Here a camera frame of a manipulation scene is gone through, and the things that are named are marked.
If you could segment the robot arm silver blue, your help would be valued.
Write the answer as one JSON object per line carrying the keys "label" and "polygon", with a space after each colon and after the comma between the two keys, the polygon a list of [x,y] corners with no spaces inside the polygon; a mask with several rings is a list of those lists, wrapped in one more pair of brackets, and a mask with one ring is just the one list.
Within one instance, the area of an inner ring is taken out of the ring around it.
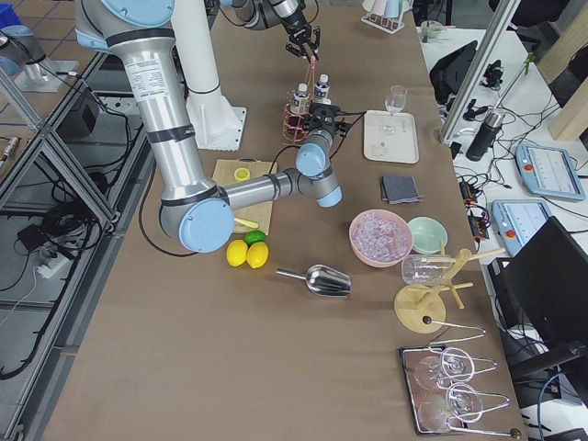
{"label": "robot arm silver blue", "polygon": [[280,25],[288,36],[286,50],[308,62],[319,59],[321,30],[304,15],[304,1],[298,0],[232,0],[220,1],[230,7],[237,25],[249,30],[264,30]]}
{"label": "robot arm silver blue", "polygon": [[164,181],[159,221],[186,249],[209,253],[231,237],[234,211],[302,194],[322,207],[342,191],[329,153],[336,107],[311,110],[310,133],[293,168],[220,186],[200,161],[203,141],[242,122],[222,95],[209,20],[201,1],[78,1],[78,42],[119,57]]}

